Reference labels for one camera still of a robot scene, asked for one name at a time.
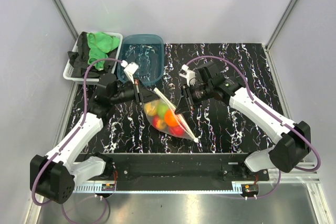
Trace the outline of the orange fake fruit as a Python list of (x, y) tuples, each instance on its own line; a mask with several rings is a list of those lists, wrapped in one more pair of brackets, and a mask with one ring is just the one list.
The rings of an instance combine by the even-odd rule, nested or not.
[(178, 126), (179, 125), (179, 121), (178, 119), (175, 117), (175, 114), (172, 110), (168, 110), (164, 116), (164, 120), (165, 120), (165, 123), (168, 125), (168, 126)]

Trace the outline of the clear polka dot zip bag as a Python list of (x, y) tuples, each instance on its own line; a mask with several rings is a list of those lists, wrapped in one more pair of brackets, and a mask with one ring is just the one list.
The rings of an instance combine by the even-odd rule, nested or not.
[(190, 129), (184, 116), (175, 114), (176, 106), (158, 88), (155, 88), (153, 92), (158, 98), (143, 106), (150, 124), (160, 132), (198, 143), (198, 137)]

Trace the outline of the red fake apple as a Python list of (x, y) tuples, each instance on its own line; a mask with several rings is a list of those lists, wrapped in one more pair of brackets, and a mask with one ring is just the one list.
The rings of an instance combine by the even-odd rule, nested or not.
[(184, 129), (182, 127), (178, 126), (173, 126), (173, 127), (169, 127), (169, 131), (173, 136), (176, 137), (182, 137), (185, 133)]

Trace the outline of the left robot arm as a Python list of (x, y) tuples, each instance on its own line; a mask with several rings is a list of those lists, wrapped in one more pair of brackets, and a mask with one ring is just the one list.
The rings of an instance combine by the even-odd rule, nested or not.
[(65, 203), (77, 186), (99, 176), (103, 180), (113, 175), (112, 159), (94, 154), (87, 160), (76, 159), (87, 143), (109, 122), (118, 104), (134, 102), (145, 105), (159, 96), (135, 79), (120, 82), (114, 74), (100, 77), (76, 126), (44, 156), (35, 155), (30, 161), (30, 189), (33, 202), (40, 206), (36, 195), (58, 204)]

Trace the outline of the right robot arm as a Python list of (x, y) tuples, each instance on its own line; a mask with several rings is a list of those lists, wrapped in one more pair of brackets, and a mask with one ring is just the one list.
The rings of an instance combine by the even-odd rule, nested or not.
[(197, 69), (201, 82), (195, 81), (195, 72), (183, 65), (179, 75), (187, 83), (181, 86), (181, 98), (176, 114), (193, 111), (203, 101), (215, 99), (247, 116), (273, 141), (274, 146), (250, 153), (238, 167), (239, 176), (250, 180), (262, 169), (277, 168), (292, 171), (311, 151), (311, 128), (301, 121), (279, 114), (253, 95), (243, 78), (224, 77), (214, 62), (207, 62)]

